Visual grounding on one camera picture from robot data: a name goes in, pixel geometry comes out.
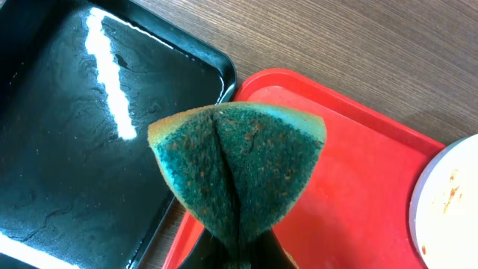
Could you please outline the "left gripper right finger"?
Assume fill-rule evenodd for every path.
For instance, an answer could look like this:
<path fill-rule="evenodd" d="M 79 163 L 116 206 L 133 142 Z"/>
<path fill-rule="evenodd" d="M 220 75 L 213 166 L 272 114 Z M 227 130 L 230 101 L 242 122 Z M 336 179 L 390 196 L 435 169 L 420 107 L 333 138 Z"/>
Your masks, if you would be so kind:
<path fill-rule="evenodd" d="M 297 269 L 272 229 L 249 242 L 243 250 L 243 258 L 252 269 Z"/>

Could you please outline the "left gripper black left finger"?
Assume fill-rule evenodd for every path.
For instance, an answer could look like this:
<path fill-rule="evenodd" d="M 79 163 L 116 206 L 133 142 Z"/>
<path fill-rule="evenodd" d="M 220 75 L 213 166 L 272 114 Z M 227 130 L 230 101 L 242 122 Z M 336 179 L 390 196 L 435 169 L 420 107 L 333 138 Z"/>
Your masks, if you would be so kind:
<path fill-rule="evenodd" d="M 230 259 L 226 247 L 207 229 L 203 229 L 193 249 L 178 269 L 219 269 Z"/>

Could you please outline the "green yellow sponge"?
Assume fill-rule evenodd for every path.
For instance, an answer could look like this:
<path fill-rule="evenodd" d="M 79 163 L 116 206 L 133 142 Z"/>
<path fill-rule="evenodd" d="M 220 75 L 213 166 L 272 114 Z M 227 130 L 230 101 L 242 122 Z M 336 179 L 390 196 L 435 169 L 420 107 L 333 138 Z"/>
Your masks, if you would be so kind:
<path fill-rule="evenodd" d="M 319 116 L 257 102 L 227 102 L 165 117 L 149 146 L 177 200 L 225 249 L 252 264 L 253 241 L 271 230 L 307 187 L 326 144 Z"/>

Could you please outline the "white plate top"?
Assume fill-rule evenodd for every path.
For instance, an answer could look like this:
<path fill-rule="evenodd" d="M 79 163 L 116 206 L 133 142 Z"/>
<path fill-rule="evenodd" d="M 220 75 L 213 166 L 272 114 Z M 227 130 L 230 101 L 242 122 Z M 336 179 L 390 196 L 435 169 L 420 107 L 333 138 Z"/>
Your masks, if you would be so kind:
<path fill-rule="evenodd" d="M 429 269 L 477 269 L 477 136 L 441 150 L 412 193 L 409 229 Z"/>

